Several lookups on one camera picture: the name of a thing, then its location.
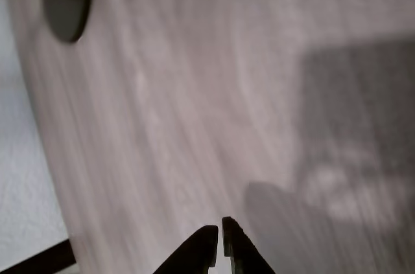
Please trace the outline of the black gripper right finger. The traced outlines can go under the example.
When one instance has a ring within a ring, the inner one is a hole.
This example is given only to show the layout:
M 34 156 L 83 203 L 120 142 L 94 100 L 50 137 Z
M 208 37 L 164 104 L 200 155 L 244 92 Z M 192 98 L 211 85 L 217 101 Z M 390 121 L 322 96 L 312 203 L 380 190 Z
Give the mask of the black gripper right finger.
M 222 219 L 224 256 L 230 258 L 232 273 L 274 273 L 243 228 L 232 217 Z

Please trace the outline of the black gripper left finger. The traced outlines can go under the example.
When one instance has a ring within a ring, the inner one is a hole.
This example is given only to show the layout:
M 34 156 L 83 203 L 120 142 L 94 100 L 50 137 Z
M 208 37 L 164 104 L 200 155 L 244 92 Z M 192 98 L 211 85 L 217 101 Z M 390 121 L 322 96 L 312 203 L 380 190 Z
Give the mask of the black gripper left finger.
M 216 264 L 218 236 L 216 225 L 199 228 L 154 273 L 208 273 Z

